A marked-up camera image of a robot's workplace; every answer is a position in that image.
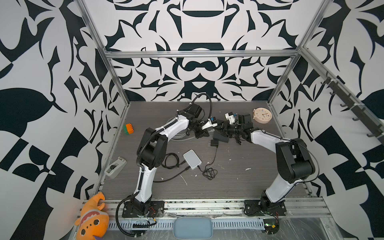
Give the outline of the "black switch box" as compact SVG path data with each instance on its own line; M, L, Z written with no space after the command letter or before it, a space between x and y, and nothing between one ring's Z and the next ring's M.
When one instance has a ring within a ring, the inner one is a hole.
M228 143L230 138L222 135L219 132L214 132L213 139L215 141L219 141L219 142L223 142L223 143Z

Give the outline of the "white network switch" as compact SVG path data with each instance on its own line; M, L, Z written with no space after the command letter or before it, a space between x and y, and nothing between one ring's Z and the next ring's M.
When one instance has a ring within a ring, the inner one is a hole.
M194 150L189 150L186 153L183 154L183 158L185 161L189 164L192 170L196 169L202 164L201 159L199 156L195 153Z

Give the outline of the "black power adapter with cable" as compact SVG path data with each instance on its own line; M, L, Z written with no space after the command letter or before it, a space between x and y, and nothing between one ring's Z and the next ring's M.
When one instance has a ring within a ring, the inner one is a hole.
M202 173L203 177L205 177L209 181L213 180L218 174L218 171L216 169L214 169L212 167L212 165L214 164L214 162L216 160L218 147L219 147L219 141L218 140L211 140L210 144L211 144L211 147L215 148L215 154L214 154L213 158L211 159L211 161L209 163L207 163L204 166L203 169L200 166L198 166L198 169Z

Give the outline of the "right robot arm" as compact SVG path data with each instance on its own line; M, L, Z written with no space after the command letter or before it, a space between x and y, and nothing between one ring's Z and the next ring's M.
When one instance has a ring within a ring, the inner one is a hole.
M285 139L256 128L250 115L234 116L228 113L224 121L219 121L216 129L228 138L244 140L276 154L278 175L263 192L260 203L263 207L282 202L297 184L304 183L316 171L302 139Z

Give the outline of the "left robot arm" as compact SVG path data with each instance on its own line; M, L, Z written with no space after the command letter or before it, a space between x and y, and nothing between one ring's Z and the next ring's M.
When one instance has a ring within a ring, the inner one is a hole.
M199 120L201 111L199 105L190 104L186 109L178 111L166 124L156 129L146 129L137 151L139 177L131 197L134 208L142 214L150 207L155 174L166 158L168 142L184 130L194 132L197 139L208 137L208 128L218 125L217 119L212 115L204 121Z

